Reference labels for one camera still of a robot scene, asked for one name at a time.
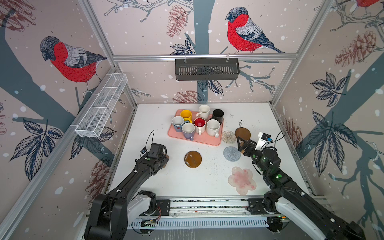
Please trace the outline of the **blue grey woven coaster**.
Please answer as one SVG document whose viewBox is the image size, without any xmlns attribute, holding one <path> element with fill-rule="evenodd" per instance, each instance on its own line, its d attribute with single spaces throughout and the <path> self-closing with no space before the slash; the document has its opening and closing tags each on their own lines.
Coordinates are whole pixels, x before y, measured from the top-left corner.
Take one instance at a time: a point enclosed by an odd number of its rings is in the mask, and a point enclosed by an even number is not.
<svg viewBox="0 0 384 240">
<path fill-rule="evenodd" d="M 223 156 L 229 162 L 236 162 L 240 159 L 241 153 L 235 147 L 226 147 L 223 151 Z"/>
</svg>

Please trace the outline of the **pink flower shaped coaster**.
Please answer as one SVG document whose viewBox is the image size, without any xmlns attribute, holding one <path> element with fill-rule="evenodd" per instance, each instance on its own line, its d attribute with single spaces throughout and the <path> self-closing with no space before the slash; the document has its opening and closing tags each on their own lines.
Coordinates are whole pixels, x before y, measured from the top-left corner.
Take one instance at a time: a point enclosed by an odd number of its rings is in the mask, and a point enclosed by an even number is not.
<svg viewBox="0 0 384 240">
<path fill-rule="evenodd" d="M 245 196 L 248 191 L 254 191 L 257 188 L 256 182 L 253 180 L 253 173 L 250 169 L 241 169 L 233 167 L 232 174 L 228 178 L 230 186 L 236 188 L 239 195 Z"/>
</svg>

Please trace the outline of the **glossy brown round coaster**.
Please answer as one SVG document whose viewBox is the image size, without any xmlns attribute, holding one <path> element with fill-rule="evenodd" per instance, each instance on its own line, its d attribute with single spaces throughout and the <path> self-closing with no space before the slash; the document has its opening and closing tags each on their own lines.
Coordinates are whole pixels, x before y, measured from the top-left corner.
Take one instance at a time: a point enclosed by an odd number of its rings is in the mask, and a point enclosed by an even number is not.
<svg viewBox="0 0 384 240">
<path fill-rule="evenodd" d="M 202 163 L 202 156 L 197 151 L 189 151 L 185 155 L 184 162 L 187 167 L 194 169 L 199 167 Z"/>
</svg>

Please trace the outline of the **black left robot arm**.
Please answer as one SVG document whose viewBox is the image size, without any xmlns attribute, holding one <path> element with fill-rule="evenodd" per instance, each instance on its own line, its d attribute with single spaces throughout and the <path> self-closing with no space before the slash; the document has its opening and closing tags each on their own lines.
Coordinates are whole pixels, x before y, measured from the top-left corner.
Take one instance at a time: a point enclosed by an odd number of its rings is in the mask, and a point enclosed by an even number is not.
<svg viewBox="0 0 384 240">
<path fill-rule="evenodd" d="M 152 214 L 156 210 L 156 194 L 139 188 L 168 161 L 166 146 L 152 143 L 116 188 L 93 200 L 84 239 L 122 240 L 133 220 L 145 212 Z"/>
</svg>

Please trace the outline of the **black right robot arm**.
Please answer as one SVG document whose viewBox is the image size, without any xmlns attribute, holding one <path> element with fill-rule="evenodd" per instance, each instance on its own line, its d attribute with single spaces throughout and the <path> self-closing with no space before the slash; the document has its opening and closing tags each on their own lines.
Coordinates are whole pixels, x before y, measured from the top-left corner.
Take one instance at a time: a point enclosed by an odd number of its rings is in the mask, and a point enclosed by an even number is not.
<svg viewBox="0 0 384 240">
<path fill-rule="evenodd" d="M 257 148 L 257 143 L 237 137 L 238 150 L 252 159 L 269 191 L 262 199 L 249 199 L 252 215 L 281 214 L 314 240 L 364 240 L 365 233 L 355 222 L 346 222 L 314 200 L 280 168 L 275 147 Z"/>
</svg>

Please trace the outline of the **dark wooden round coaster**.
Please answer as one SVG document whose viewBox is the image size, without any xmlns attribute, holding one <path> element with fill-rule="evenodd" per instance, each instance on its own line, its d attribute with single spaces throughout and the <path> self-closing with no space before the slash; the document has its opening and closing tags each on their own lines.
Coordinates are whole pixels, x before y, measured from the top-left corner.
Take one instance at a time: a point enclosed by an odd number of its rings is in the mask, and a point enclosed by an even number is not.
<svg viewBox="0 0 384 240">
<path fill-rule="evenodd" d="M 247 128 L 239 127 L 235 131 L 235 136 L 248 141 L 251 138 L 251 132 Z"/>
</svg>

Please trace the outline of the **multicolour zigzag woven coaster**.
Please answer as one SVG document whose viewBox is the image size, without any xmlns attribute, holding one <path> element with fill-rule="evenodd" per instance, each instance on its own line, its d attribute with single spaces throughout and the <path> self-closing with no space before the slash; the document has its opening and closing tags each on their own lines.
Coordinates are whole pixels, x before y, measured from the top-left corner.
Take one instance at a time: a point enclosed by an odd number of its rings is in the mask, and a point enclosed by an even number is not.
<svg viewBox="0 0 384 240">
<path fill-rule="evenodd" d="M 234 132 L 232 131 L 224 131 L 222 132 L 222 140 L 225 142 L 225 143 L 228 143 L 228 144 L 233 144 L 236 142 L 236 135 Z"/>
</svg>

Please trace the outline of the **pink tray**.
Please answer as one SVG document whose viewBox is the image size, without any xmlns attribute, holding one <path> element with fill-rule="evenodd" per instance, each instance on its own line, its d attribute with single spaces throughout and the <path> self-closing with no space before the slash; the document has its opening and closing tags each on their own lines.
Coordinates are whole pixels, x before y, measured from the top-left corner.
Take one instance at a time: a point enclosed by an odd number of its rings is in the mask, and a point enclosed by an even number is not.
<svg viewBox="0 0 384 240">
<path fill-rule="evenodd" d="M 207 129 L 205 130 L 204 133 L 199 135 L 198 133 L 195 133 L 193 137 L 193 141 L 196 143 L 200 144 L 205 144 L 205 145 L 210 145 L 210 146 L 219 146 L 221 144 L 221 137 L 222 137 L 222 132 L 223 132 L 223 126 L 220 125 L 218 134 L 219 137 L 213 137 L 208 135 Z M 170 129 L 168 131 L 168 136 L 174 139 L 179 139 L 179 140 L 187 140 L 184 136 L 183 132 L 177 132 L 173 124 L 171 124 Z"/>
</svg>

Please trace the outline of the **black mug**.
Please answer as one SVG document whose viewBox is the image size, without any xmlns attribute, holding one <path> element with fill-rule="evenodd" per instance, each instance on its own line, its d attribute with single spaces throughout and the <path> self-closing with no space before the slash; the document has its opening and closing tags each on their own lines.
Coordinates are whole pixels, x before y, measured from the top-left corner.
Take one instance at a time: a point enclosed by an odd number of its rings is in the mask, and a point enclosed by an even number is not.
<svg viewBox="0 0 384 240">
<path fill-rule="evenodd" d="M 224 111 L 221 109 L 215 109 L 212 114 L 212 119 L 217 120 L 220 124 L 222 124 L 224 120 Z"/>
</svg>

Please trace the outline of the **blue patterned mug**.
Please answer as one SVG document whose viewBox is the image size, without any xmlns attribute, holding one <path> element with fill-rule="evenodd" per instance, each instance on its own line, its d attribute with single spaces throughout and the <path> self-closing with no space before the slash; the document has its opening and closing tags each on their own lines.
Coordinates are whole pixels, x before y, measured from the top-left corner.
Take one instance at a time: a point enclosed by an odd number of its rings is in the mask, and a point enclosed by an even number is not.
<svg viewBox="0 0 384 240">
<path fill-rule="evenodd" d="M 178 133 L 181 133 L 183 131 L 182 127 L 183 127 L 184 123 L 185 123 L 185 120 L 181 116 L 176 116 L 172 119 L 172 125 L 173 125 L 175 131 Z"/>
</svg>

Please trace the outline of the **lavender mug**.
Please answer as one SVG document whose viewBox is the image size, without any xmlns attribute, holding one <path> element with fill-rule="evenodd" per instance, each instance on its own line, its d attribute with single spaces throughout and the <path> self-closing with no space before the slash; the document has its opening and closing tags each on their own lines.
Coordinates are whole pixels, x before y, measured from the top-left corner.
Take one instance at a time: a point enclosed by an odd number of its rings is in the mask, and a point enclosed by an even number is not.
<svg viewBox="0 0 384 240">
<path fill-rule="evenodd" d="M 195 125 L 189 122 L 183 124 L 182 132 L 184 134 L 185 139 L 193 141 L 195 135 Z"/>
</svg>

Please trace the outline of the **red inside white mug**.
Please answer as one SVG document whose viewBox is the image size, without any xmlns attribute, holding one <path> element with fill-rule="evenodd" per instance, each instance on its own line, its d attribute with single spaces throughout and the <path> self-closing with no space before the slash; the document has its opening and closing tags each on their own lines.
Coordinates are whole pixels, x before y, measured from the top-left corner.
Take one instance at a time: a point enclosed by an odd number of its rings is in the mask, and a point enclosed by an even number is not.
<svg viewBox="0 0 384 240">
<path fill-rule="evenodd" d="M 195 132 L 202 135 L 206 130 L 206 120 L 204 118 L 196 118 L 194 120 Z"/>
</svg>

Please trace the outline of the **cream mug at back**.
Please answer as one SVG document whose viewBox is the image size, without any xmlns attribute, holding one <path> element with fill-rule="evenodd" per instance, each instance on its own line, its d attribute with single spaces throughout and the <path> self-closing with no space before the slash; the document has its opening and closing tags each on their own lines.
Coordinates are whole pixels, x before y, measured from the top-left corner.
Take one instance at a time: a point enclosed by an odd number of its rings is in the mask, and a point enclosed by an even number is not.
<svg viewBox="0 0 384 240">
<path fill-rule="evenodd" d="M 200 105 L 198 109 L 198 113 L 196 114 L 197 118 L 203 118 L 207 120 L 210 115 L 210 107 L 208 105 Z"/>
</svg>

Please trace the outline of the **yellow mug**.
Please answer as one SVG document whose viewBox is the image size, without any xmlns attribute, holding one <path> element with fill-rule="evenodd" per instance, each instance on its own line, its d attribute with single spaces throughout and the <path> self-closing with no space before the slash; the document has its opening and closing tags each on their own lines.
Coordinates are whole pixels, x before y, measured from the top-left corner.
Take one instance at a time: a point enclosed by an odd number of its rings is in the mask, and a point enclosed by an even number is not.
<svg viewBox="0 0 384 240">
<path fill-rule="evenodd" d="M 180 116 L 184 119 L 184 122 L 193 123 L 192 112 L 190 110 L 182 110 Z"/>
</svg>

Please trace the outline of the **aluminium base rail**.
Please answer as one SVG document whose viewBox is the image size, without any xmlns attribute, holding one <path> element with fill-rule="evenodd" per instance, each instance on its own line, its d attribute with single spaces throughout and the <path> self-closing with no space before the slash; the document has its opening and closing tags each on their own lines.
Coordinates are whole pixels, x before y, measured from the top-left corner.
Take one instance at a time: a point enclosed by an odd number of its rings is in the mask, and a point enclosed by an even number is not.
<svg viewBox="0 0 384 240">
<path fill-rule="evenodd" d="M 309 217 L 284 198 L 276 212 L 268 213 L 260 196 L 160 197 L 154 214 L 141 214 L 128 228 L 143 235 L 158 230 L 267 228 L 279 232 L 294 222 L 304 230 L 316 230 Z"/>
</svg>

